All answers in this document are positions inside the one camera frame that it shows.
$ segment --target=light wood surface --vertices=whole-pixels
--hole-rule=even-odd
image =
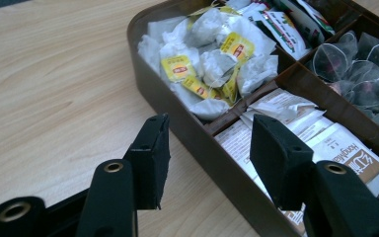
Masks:
[[[137,91],[126,28],[161,0],[34,0],[0,9],[0,203],[47,206],[89,187],[155,112]],[[358,3],[379,15],[379,1]],[[140,236],[258,236],[171,133],[162,210]]]

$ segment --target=brown box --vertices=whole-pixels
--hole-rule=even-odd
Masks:
[[[268,197],[217,143],[214,136],[238,120],[248,105],[278,87],[326,109],[328,119],[347,127],[378,156],[379,127],[305,67],[316,48],[296,61],[278,47],[273,54],[279,56],[279,75],[274,80],[238,102],[227,114],[215,121],[199,120],[138,55],[137,45],[147,33],[149,22],[184,16],[210,4],[211,1],[207,0],[172,0],[148,8],[133,18],[127,35],[138,89],[157,113],[170,115],[172,132],[259,234],[299,236]],[[356,3],[349,0],[316,0],[314,4],[337,32],[327,42],[336,42],[349,30],[354,30],[358,39],[362,32],[379,39],[379,17]]]

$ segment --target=wooden table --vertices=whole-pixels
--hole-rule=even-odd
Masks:
[[[137,91],[126,28],[161,0],[34,0],[0,9],[0,203],[47,206],[89,187],[155,112]],[[357,0],[379,15],[379,1]],[[171,134],[162,210],[140,236],[258,236]]]

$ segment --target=wood grain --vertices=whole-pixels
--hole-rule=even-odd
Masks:
[[[89,187],[155,112],[137,91],[126,28],[161,0],[36,0],[0,9],[0,203],[47,206]],[[379,15],[379,1],[356,1]],[[258,236],[171,133],[162,210],[140,236]]]

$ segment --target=brown organizer tray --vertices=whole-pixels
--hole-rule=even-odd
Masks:
[[[137,45],[147,33],[149,22],[184,16],[210,4],[211,1],[207,0],[172,0],[150,7],[132,19],[127,36],[137,87],[157,113],[170,115],[171,131],[259,234],[299,236],[268,197],[217,143],[214,135],[238,120],[248,105],[278,87],[327,110],[328,119],[347,127],[378,156],[379,127],[304,66],[313,57],[316,48],[295,61],[278,47],[273,54],[279,56],[279,75],[274,80],[239,101],[222,117],[211,122],[199,120],[138,55]],[[379,17],[358,4],[350,0],[316,0],[313,4],[337,32],[327,42],[337,41],[349,30],[354,30],[358,38],[362,32],[379,38]]]

